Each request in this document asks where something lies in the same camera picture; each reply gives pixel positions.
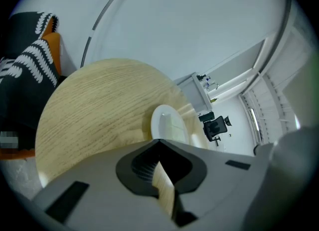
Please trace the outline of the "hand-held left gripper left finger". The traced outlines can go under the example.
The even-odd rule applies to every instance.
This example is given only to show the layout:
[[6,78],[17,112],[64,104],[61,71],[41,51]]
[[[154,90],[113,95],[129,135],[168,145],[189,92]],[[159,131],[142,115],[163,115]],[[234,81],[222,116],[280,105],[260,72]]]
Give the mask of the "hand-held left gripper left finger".
[[72,231],[173,231],[158,190],[132,160],[159,140],[94,154],[49,182],[33,199],[58,228]]

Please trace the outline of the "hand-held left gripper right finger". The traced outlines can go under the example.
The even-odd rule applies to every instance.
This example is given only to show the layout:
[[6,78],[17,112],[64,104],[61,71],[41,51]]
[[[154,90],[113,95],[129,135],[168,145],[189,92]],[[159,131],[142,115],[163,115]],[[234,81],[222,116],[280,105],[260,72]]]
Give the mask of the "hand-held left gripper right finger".
[[256,156],[160,140],[159,160],[174,185],[172,220],[161,231],[248,231],[251,205],[268,167],[268,146]]

